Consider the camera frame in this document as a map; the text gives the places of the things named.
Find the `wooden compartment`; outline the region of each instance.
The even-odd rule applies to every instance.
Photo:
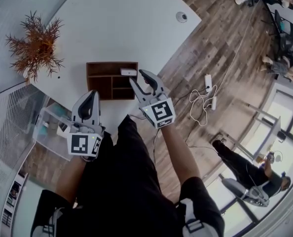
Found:
[[[122,76],[120,69],[134,69],[137,62],[89,62],[86,63],[88,90],[97,90],[101,100],[134,99],[135,94],[128,76]]]
[[[132,88],[131,89],[113,89],[112,98],[118,99],[118,100],[134,99],[135,93]]]

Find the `transparent plastic bin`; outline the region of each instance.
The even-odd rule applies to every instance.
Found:
[[[71,126],[71,122],[64,118],[69,116],[68,112],[57,103],[42,108],[34,129],[33,139],[58,156],[71,160],[72,156],[68,154],[67,139],[57,133],[59,124]]]

